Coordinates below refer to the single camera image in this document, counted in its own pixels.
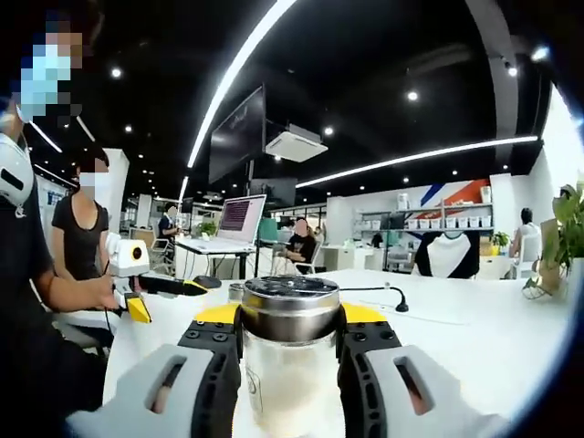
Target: white headset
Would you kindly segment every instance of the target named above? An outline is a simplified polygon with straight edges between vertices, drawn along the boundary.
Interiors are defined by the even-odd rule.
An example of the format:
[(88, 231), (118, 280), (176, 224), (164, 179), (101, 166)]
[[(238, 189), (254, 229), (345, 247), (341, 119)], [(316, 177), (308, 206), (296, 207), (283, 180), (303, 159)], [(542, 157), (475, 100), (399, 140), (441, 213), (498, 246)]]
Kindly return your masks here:
[(28, 148), (21, 149), (0, 132), (0, 196), (15, 207), (22, 206), (33, 190), (35, 173)]

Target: ceiling light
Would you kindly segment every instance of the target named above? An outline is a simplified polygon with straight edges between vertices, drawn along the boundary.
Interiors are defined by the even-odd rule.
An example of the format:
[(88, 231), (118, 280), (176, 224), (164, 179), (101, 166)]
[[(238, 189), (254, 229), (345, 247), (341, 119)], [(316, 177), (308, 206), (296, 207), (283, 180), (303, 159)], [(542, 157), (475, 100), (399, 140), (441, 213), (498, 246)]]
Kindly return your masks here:
[(213, 122), (213, 118), (219, 110), (219, 106), (223, 101), (227, 91), (231, 88), (232, 84), (237, 77), (237, 74), (244, 66), (245, 62), (249, 59), (251, 54), (256, 49), (257, 45), (264, 39), (266, 34), (270, 31), (270, 29), (276, 24), (276, 22), (280, 19), (280, 17), (296, 2), (297, 0), (279, 0), (274, 3), (274, 5), (270, 8), (269, 11), (264, 15), (261, 21), (257, 24), (255, 29), (249, 35), (247, 40), (244, 42), (242, 47), (237, 52), (233, 62), (225, 72), (217, 91), (215, 92), (213, 99), (211, 100), (211, 104), (209, 105), (209, 109), (207, 110), (206, 114), (204, 115), (203, 123), (201, 124), (201, 128), (197, 133), (196, 140), (194, 141), (193, 150), (191, 151), (191, 157), (187, 163), (189, 168), (193, 167), (194, 161), (197, 158), (199, 150), (203, 145), (203, 141), (207, 132), (211, 128), (211, 123)]
[(57, 151), (58, 153), (63, 153), (63, 151), (61, 150), (61, 148), (59, 148), (51, 139), (48, 138), (48, 136), (40, 129), (38, 128), (38, 126), (33, 122), (30, 121), (30, 126), (32, 126), (36, 132), (38, 132), (38, 134), (45, 139), (45, 141), (53, 147), (53, 149), (55, 151)]
[(549, 56), (549, 47), (540, 46), (531, 54), (531, 60), (534, 62), (542, 61)]
[(71, 187), (76, 187), (76, 185), (72, 182), (69, 182), (67, 180), (64, 180), (63, 178), (61, 178), (60, 176), (55, 175), (53, 172), (49, 172), (47, 169), (45, 169), (44, 167), (40, 167), (38, 164), (35, 164), (35, 167), (37, 167), (38, 169), (40, 169), (41, 171), (48, 173), (51, 176), (54, 176), (55, 178), (57, 178), (58, 180), (62, 181), (63, 183), (69, 184)]
[(452, 148), (443, 148), (443, 149), (438, 149), (436, 151), (416, 153), (414, 155), (396, 158), (393, 160), (388, 160), (386, 162), (376, 162), (374, 164), (370, 164), (368, 166), (363, 166), (363, 167), (358, 167), (356, 169), (351, 169), (349, 171), (334, 173), (332, 175), (323, 176), (323, 177), (317, 178), (315, 180), (301, 182), (300, 184), (297, 184), (296, 188), (301, 189), (302, 187), (308, 187), (309, 185), (323, 183), (325, 181), (330, 181), (330, 180), (336, 180), (337, 178), (342, 178), (343, 176), (349, 176), (349, 175), (354, 175), (356, 173), (372, 171), (375, 169), (380, 169), (382, 167), (392, 166), (394, 164), (400, 164), (403, 162), (414, 162), (416, 160), (422, 160), (424, 158), (438, 157), (441, 155), (447, 155), (449, 153), (470, 151), (472, 149), (482, 149), (482, 148), (488, 148), (491, 146), (500, 146), (500, 145), (504, 145), (504, 144), (530, 143), (530, 142), (534, 142), (537, 140), (539, 140), (539, 137), (532, 135), (529, 137), (515, 137), (515, 138), (511, 138), (511, 139), (482, 141), (479, 143), (465, 144), (464, 146), (454, 146)]
[(81, 129), (84, 130), (86, 134), (88, 134), (89, 139), (91, 141), (95, 141), (95, 137), (93, 137), (93, 134), (91, 132), (89, 132), (88, 127), (85, 126), (85, 123), (83, 123), (83, 120), (81, 119), (80, 116), (77, 116), (77, 123), (79, 124)]
[(118, 68), (118, 67), (114, 67), (114, 68), (111, 70), (110, 74), (111, 74), (111, 76), (112, 76), (114, 79), (118, 79), (118, 78), (120, 78), (120, 77), (121, 77), (121, 69), (120, 69), (120, 68)]
[(184, 191), (186, 190), (186, 184), (189, 183), (189, 177), (185, 176), (182, 180), (181, 194), (179, 194), (179, 203), (183, 203)]

